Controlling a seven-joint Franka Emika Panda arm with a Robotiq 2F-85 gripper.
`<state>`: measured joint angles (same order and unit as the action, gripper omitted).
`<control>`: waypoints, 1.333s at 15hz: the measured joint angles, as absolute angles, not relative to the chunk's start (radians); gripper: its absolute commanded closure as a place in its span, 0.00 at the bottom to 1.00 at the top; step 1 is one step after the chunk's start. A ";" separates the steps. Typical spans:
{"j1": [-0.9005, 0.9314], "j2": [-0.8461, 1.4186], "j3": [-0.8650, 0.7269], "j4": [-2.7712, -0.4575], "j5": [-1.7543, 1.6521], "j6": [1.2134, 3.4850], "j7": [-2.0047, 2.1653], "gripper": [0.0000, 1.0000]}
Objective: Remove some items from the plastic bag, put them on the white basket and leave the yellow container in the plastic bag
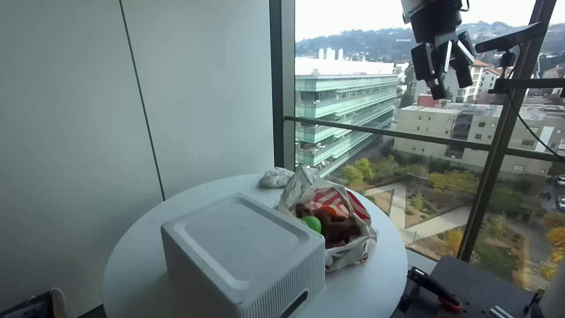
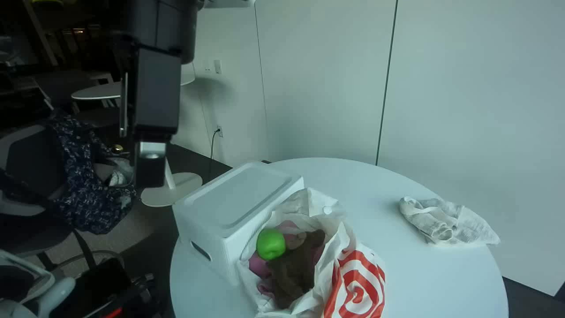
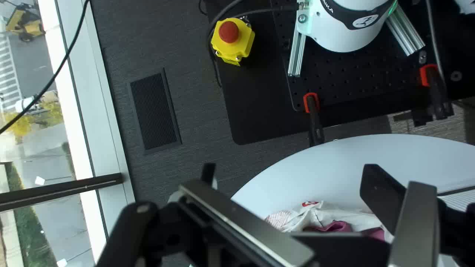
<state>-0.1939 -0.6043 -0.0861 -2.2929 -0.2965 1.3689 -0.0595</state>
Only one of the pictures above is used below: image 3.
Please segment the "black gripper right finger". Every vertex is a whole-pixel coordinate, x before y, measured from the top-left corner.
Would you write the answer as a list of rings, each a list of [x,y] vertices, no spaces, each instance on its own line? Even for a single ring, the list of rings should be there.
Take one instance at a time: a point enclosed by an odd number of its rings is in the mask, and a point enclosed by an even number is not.
[[[436,267],[439,220],[436,189],[401,186],[378,165],[365,165],[359,196],[393,236],[387,267]]]

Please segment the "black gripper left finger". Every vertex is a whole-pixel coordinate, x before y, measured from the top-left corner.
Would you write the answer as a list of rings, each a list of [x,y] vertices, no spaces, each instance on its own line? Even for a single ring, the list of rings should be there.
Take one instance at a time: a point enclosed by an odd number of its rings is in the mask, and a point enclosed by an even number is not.
[[[313,251],[294,237],[273,229],[257,215],[212,187],[215,165],[205,163],[199,180],[179,186],[185,200],[194,205],[218,234],[257,266],[306,267]]]

